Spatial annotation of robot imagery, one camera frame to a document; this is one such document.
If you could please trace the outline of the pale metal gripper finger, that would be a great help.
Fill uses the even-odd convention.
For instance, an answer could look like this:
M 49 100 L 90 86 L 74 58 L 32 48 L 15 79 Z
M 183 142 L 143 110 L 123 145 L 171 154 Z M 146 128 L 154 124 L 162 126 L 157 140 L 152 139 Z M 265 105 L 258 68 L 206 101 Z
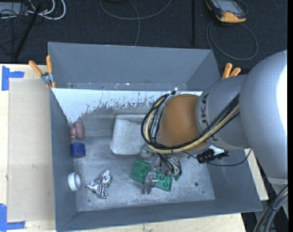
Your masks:
M 145 145 L 140 149 L 140 157 L 142 159 L 149 159 L 152 156 L 153 151 L 148 146 Z
M 148 172 L 144 180 L 143 194 L 150 194 L 157 183 L 158 179 L 156 176 L 156 172 Z

